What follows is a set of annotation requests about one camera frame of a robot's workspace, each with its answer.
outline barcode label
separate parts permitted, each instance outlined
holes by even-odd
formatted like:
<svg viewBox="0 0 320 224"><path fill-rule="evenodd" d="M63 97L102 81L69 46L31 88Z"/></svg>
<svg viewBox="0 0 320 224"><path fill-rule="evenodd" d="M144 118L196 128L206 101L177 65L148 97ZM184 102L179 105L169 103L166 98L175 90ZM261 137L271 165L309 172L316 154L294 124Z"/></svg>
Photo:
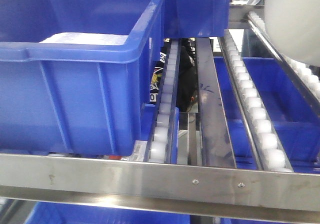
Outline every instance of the barcode label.
<svg viewBox="0 0 320 224"><path fill-rule="evenodd" d="M134 154L132 157L132 161L136 162L139 158L139 155Z"/></svg>
<svg viewBox="0 0 320 224"><path fill-rule="evenodd" d="M147 148L147 141L136 140L133 148L133 154L129 156L129 160L132 162L143 162L146 148Z"/></svg>
<svg viewBox="0 0 320 224"><path fill-rule="evenodd" d="M164 54L163 52L160 52L160 62L165 63L166 62L167 54Z"/></svg>
<svg viewBox="0 0 320 224"><path fill-rule="evenodd" d="M141 145L137 145L135 148L134 148L134 153L138 153L140 151L140 148L141 148Z"/></svg>

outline shelf rack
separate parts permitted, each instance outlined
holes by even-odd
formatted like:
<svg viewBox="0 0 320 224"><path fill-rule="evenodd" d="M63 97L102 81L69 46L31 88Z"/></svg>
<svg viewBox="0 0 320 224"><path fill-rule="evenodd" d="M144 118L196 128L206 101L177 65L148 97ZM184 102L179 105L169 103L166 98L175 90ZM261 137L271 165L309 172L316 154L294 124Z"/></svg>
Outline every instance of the shelf rack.
<svg viewBox="0 0 320 224"><path fill-rule="evenodd" d="M263 37L247 19L254 9L260 12L263 7L232 6L230 24L250 27ZM236 168L210 40L197 38L195 42L200 113L187 114L189 165L1 153L0 196L195 216L320 223L319 175ZM202 166L198 166L193 138L197 121ZM17 203L26 202L13 203L16 208L7 210L6 215L17 210Z"/></svg>

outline blue plastic bin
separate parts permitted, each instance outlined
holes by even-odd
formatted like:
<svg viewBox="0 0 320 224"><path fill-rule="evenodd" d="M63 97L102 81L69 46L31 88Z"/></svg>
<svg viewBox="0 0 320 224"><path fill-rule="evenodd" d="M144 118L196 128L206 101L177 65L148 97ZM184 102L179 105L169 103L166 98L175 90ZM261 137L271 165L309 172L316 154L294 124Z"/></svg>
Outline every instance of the blue plastic bin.
<svg viewBox="0 0 320 224"><path fill-rule="evenodd" d="M38 202L25 224L189 224L190 216Z"/></svg>
<svg viewBox="0 0 320 224"><path fill-rule="evenodd" d="M230 0L165 0L166 38L222 37L228 28Z"/></svg>
<svg viewBox="0 0 320 224"><path fill-rule="evenodd" d="M159 59L165 0L0 0L0 145L131 154ZM123 45L38 43L64 32Z"/></svg>
<svg viewBox="0 0 320 224"><path fill-rule="evenodd" d="M290 161L314 162L320 149L320 120L274 59L244 58ZM214 59L221 87L234 153L250 157L251 151L241 122L222 58Z"/></svg>

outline stainless steel frame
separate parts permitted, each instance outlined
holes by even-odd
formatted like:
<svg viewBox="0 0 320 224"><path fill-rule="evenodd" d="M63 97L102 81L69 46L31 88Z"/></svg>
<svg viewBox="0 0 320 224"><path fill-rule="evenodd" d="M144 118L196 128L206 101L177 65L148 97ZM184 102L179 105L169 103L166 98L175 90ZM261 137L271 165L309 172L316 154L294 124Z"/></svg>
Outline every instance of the stainless steel frame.
<svg viewBox="0 0 320 224"><path fill-rule="evenodd" d="M265 6L263 5L234 5L229 8L229 29L249 29L249 12L256 12L260 17L265 16Z"/></svg>
<svg viewBox="0 0 320 224"><path fill-rule="evenodd" d="M197 43L198 69L207 65L203 69L207 73L206 78L216 80L212 54L208 54L211 52L209 40L200 39ZM205 87L202 87L200 105L207 102L207 110L210 111L210 103L204 98L208 92ZM218 105L220 90L217 86L210 88L207 90L214 90L215 95L207 95L207 98L215 98L213 104ZM222 113L223 106L218 106L220 109L211 110L212 118ZM219 120L225 125L225 119ZM215 122L206 127L211 128L207 133L215 131L213 124ZM206 133L203 120L200 125L203 135ZM211 149L213 155L207 156L215 157L221 151L219 146L228 144L229 135L227 137L217 139L217 145ZM0 154L0 177L0 196L10 199L287 223L320 223L320 176L316 174Z"/></svg>

